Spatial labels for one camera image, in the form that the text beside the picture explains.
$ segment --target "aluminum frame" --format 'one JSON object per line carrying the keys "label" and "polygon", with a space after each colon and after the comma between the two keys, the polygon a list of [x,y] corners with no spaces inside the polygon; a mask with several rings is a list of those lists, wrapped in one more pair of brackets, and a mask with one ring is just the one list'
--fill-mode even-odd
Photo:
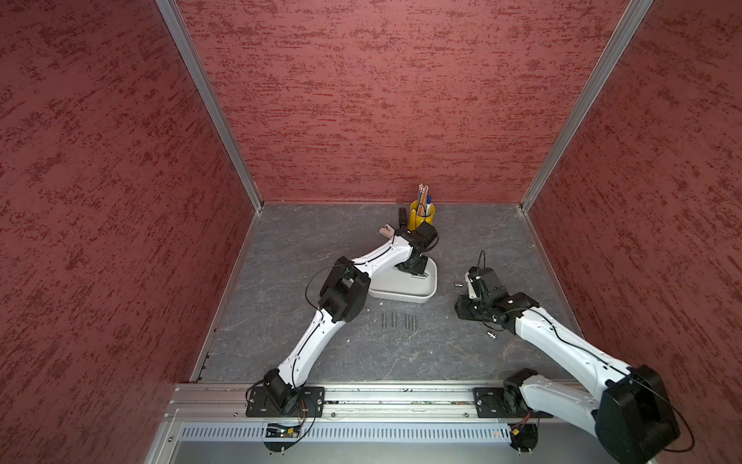
{"label": "aluminum frame", "polygon": [[255,235],[255,230],[257,229],[257,223],[260,220],[260,214],[261,212],[256,210],[252,215],[252,220],[247,229],[247,234],[245,234],[245,240],[242,242],[240,253],[237,255],[237,260],[234,262],[232,272],[229,273],[229,279],[227,279],[227,285],[224,287],[224,291],[222,292],[222,298],[219,300],[217,312],[214,313],[214,318],[211,320],[211,325],[206,334],[206,339],[203,341],[203,346],[201,347],[201,351],[196,359],[196,364],[191,372],[191,377],[189,379],[190,382],[198,382],[201,379],[201,371],[207,368],[206,364],[209,358],[209,351],[214,347],[219,327],[221,327],[222,320],[227,312],[227,307],[229,307],[229,302],[234,295],[234,287],[237,285],[243,265],[247,259],[250,245],[253,236]]}
{"label": "aluminum frame", "polygon": [[[555,382],[582,388],[577,382]],[[193,422],[263,424],[245,417],[249,383],[176,385],[146,464],[169,464],[183,427]],[[324,409],[317,423],[505,424],[519,419],[480,419],[473,389],[501,387],[502,382],[349,382],[323,383]],[[541,419],[544,423],[561,419]]]}
{"label": "aluminum frame", "polygon": [[234,138],[232,129],[229,127],[229,121],[224,115],[219,99],[217,98],[214,88],[211,86],[209,76],[206,74],[206,70],[203,68],[203,63],[198,57],[196,47],[191,41],[191,36],[188,34],[188,29],[183,21],[183,16],[178,10],[178,6],[174,0],[155,0],[157,7],[160,9],[162,17],[165,19],[165,23],[170,30],[170,35],[173,36],[175,45],[178,47],[180,55],[183,57],[185,66],[188,68],[188,72],[191,74],[196,89],[203,99],[203,104],[209,111],[209,116],[214,122],[214,126],[217,128],[219,137],[222,139],[224,148],[226,148],[229,158],[232,160],[234,170],[240,176],[242,185],[250,197],[253,208],[256,212],[263,210],[263,198],[260,196],[260,192],[257,190],[257,184],[250,175],[250,171],[247,169],[247,164],[242,156],[240,146],[237,144],[237,140]]}
{"label": "aluminum frame", "polygon": [[556,289],[556,298],[559,300],[559,304],[565,309],[566,313],[569,317],[569,323],[571,324],[574,329],[572,330],[577,335],[579,335],[582,338],[585,338],[582,334],[582,329],[580,328],[580,324],[577,322],[577,318],[574,317],[574,311],[572,310],[572,306],[569,304],[569,300],[567,299],[567,295],[564,293],[564,289],[562,288],[561,282],[559,282],[559,278],[557,277],[557,274],[554,272],[554,268],[551,266],[551,261],[549,261],[549,257],[546,254],[546,250],[544,249],[544,245],[541,243],[541,239],[539,238],[539,234],[536,232],[536,228],[533,227],[533,222],[531,222],[531,217],[528,215],[527,212],[523,211],[521,209],[521,214],[523,215],[523,221],[525,222],[525,228],[526,232],[528,233],[528,237],[531,239],[531,242],[533,242],[533,247],[536,250],[536,254],[539,257],[539,261],[541,261],[541,265],[543,265],[544,268],[546,268],[546,274],[549,279],[549,283],[554,286]]}
{"label": "aluminum frame", "polygon": [[636,32],[642,19],[644,19],[644,15],[646,15],[653,1],[631,0],[626,7],[626,11],[624,11],[621,19],[618,21],[616,29],[613,31],[608,44],[606,44],[603,53],[598,59],[598,63],[593,68],[593,72],[585,83],[582,93],[577,97],[577,101],[574,103],[574,107],[572,107],[572,111],[567,117],[562,130],[556,136],[551,150],[546,155],[541,168],[536,173],[536,177],[533,178],[523,200],[520,202],[523,211],[528,212],[533,207],[536,198],[541,193],[544,185],[546,185],[546,180],[551,175],[551,172],[554,171],[554,168],[557,167],[559,159],[569,146],[570,141],[572,141],[572,137],[577,132],[580,124],[582,124],[582,120],[585,119],[605,82],[608,81],[608,77],[616,67],[619,58],[634,36],[634,32]]}

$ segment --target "metal corner profile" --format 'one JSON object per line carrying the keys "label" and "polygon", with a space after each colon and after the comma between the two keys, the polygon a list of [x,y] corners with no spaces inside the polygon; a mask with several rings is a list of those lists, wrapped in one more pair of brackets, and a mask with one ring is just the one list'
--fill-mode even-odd
{"label": "metal corner profile", "polygon": [[245,159],[242,157],[242,151],[229,127],[229,122],[209,82],[206,70],[203,68],[203,64],[196,53],[196,47],[191,41],[191,36],[188,34],[188,29],[185,26],[183,17],[180,15],[178,6],[174,0],[155,0],[155,2],[160,9],[162,17],[165,19],[165,23],[170,30],[175,45],[178,47],[180,55],[183,57],[185,66],[188,68],[188,72],[196,84],[196,89],[198,89],[198,93],[201,95],[203,103],[209,111],[209,116],[211,116],[211,120],[217,128],[219,137],[221,137],[229,158],[232,160],[234,169],[240,176],[240,180],[245,187],[253,208],[255,208],[256,212],[261,211],[263,209],[263,198],[257,191],[257,185],[247,169]]}
{"label": "metal corner profile", "polygon": [[533,204],[536,202],[536,198],[544,188],[546,180],[551,175],[554,168],[557,166],[559,159],[564,154],[567,146],[569,145],[572,137],[577,132],[582,120],[585,119],[590,107],[595,102],[598,93],[603,88],[611,72],[618,63],[619,58],[626,49],[631,38],[634,36],[639,24],[644,19],[649,7],[654,0],[631,0],[626,7],[621,19],[616,25],[611,38],[608,40],[608,44],[605,46],[605,50],[600,55],[598,63],[595,65],[593,72],[590,74],[588,81],[585,83],[585,87],[582,89],[582,93],[577,97],[577,101],[574,103],[571,113],[567,117],[567,120],[556,136],[554,144],[551,146],[551,150],[546,155],[541,168],[536,173],[536,177],[533,178],[531,185],[521,201],[521,207],[523,211],[528,213]]}

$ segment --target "black mounting plate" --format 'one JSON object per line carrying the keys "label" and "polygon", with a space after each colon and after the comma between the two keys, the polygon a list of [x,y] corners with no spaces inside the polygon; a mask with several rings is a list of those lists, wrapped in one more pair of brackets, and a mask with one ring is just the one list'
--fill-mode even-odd
{"label": "black mounting plate", "polygon": [[[312,402],[317,408],[317,417],[322,417],[322,410],[324,409],[324,387],[304,387],[301,389],[299,398],[303,399],[306,404],[306,413],[308,414],[308,417],[315,416],[315,409],[313,409],[311,405],[307,404],[308,402]],[[296,408],[294,408],[290,416],[296,416],[296,412]],[[245,416],[286,417],[273,405],[273,401],[268,397],[264,387],[254,387],[250,391]]]}
{"label": "black mounting plate", "polygon": [[554,417],[541,411],[523,411],[521,414],[511,414],[502,404],[502,394],[504,392],[504,388],[474,388],[474,404],[476,405],[477,417],[480,419],[523,419],[528,412],[531,412],[532,419]]}

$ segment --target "white tray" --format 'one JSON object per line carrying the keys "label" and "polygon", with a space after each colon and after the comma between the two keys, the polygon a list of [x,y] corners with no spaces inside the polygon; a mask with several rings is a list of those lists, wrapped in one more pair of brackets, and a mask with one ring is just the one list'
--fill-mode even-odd
{"label": "white tray", "polygon": [[438,289],[438,266],[428,258],[424,277],[415,277],[396,267],[374,275],[369,286],[369,295],[387,300],[424,303],[436,294]]}

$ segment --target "pink object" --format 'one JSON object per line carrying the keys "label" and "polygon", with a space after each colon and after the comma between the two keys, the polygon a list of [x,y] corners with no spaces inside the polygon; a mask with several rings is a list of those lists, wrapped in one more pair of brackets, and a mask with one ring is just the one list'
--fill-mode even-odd
{"label": "pink object", "polygon": [[252,208],[154,1],[0,18],[0,462],[141,463]]}
{"label": "pink object", "polygon": [[517,203],[628,0],[181,0],[267,200]]}
{"label": "pink object", "polygon": [[531,212],[587,340],[690,421],[663,463],[742,460],[740,18],[656,1]]}

